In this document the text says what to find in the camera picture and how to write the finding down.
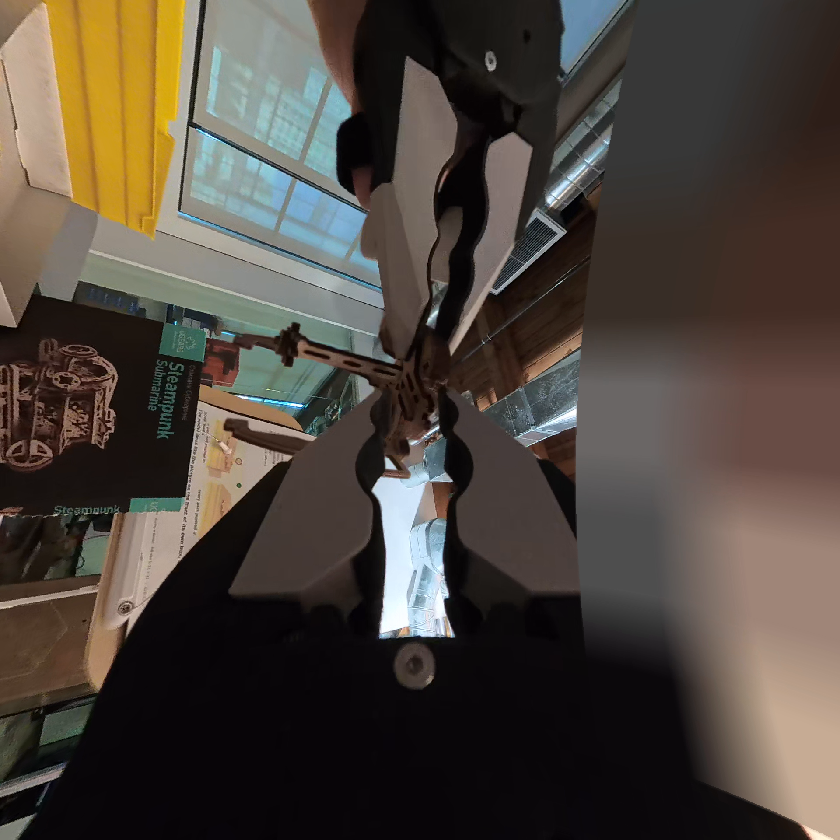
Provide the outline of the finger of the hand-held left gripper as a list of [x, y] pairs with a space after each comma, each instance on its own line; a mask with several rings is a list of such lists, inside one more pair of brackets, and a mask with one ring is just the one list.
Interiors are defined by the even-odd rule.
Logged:
[[444, 179], [434, 280], [447, 286], [436, 334], [456, 351], [522, 231], [532, 146], [514, 132], [472, 146]]
[[406, 358], [427, 322], [433, 284], [448, 285], [448, 259], [463, 225], [463, 212], [435, 203], [441, 181], [466, 147], [467, 132], [440, 79], [407, 57], [397, 124], [392, 178], [371, 195], [362, 251], [377, 261], [384, 298], [382, 347]]

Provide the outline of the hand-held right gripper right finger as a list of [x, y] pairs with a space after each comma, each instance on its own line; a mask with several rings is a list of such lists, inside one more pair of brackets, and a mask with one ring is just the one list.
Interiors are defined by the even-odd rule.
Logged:
[[444, 544], [448, 619], [579, 600], [576, 535], [554, 492], [570, 482], [455, 391], [441, 391], [438, 408], [455, 489]]

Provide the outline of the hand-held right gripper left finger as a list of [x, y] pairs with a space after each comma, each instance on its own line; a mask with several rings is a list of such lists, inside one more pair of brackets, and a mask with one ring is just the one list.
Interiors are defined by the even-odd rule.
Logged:
[[377, 621], [385, 546], [373, 493], [385, 472], [382, 399], [372, 394], [289, 463], [229, 594]]

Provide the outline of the wooden gear model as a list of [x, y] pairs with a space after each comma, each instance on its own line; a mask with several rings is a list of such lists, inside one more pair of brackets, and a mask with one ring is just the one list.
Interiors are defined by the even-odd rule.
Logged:
[[234, 345], [245, 350], [255, 347], [272, 350], [286, 367], [299, 358], [321, 362], [359, 375], [383, 392], [384, 421], [380, 423], [380, 436], [385, 457], [393, 464], [393, 469], [385, 469], [383, 475], [409, 479], [411, 474], [403, 458], [408, 455], [410, 444], [430, 431], [433, 415], [438, 410], [438, 394], [448, 383], [450, 352], [448, 344], [435, 331], [421, 326], [407, 359], [393, 363], [309, 341], [297, 322], [273, 338], [237, 334]]

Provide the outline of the person's left hand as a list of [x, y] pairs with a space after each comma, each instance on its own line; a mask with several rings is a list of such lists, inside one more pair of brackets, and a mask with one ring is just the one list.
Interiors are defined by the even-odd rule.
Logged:
[[371, 136], [354, 82], [354, 42], [366, 1], [309, 1], [322, 56], [335, 85], [351, 106], [338, 132], [339, 183], [371, 208]]

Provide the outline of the white air vent grille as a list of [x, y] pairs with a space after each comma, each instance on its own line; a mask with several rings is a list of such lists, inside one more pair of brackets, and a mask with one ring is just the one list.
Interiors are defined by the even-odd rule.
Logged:
[[530, 216], [524, 233], [513, 247], [509, 258], [500, 268], [490, 293], [499, 295], [566, 233], [566, 229], [555, 219], [542, 210], [536, 209]]

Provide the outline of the laminated instruction sheet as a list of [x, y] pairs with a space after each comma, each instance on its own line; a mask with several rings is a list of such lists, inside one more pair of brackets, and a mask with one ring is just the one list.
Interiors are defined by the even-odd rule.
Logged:
[[182, 507], [185, 525], [195, 533], [192, 547], [267, 473], [291, 458], [236, 437], [226, 428], [228, 421], [242, 421], [249, 432], [276, 434], [294, 444], [313, 439], [304, 432], [227, 415], [198, 400], [191, 473]]

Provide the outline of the tan wooden board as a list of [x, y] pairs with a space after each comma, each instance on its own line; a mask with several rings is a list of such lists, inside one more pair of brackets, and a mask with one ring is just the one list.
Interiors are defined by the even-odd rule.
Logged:
[[221, 391], [208, 385], [201, 385], [199, 394], [201, 403], [214, 406], [227, 415], [256, 420], [290, 429], [295, 433], [302, 433], [301, 426], [296, 419], [274, 406], [247, 400], [241, 395]]

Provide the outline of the glass window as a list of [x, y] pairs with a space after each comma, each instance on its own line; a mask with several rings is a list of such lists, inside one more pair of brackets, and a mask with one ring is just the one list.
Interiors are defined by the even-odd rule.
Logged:
[[180, 215], [381, 292], [336, 178], [349, 116], [306, 2], [201, 2]]

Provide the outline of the yellow plastic bin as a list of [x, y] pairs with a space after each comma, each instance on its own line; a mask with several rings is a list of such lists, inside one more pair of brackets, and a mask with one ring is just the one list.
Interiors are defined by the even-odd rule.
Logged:
[[70, 197], [153, 239], [175, 149], [184, 1], [47, 1]]

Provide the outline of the white cardboard box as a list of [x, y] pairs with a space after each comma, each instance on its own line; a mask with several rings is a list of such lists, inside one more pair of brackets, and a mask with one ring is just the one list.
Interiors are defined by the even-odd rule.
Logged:
[[98, 216], [72, 199], [46, 5], [1, 2], [1, 325], [72, 299]]

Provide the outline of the silver round air duct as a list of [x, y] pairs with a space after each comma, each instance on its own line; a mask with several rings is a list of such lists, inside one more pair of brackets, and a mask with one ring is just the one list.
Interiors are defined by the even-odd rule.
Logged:
[[621, 86], [618, 78], [555, 148], [543, 198], [545, 212], [559, 214], [602, 180]]

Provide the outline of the silver rectangular air duct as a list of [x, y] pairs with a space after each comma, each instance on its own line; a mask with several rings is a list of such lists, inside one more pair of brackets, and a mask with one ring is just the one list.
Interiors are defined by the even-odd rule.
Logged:
[[577, 425], [581, 352], [571, 353], [483, 414], [526, 447]]

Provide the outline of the white plastic bracket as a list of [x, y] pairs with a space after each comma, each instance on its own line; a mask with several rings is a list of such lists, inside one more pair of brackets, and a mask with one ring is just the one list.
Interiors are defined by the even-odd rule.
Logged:
[[194, 544], [183, 511], [117, 514], [95, 595], [83, 674], [99, 691], [129, 631], [167, 575]]

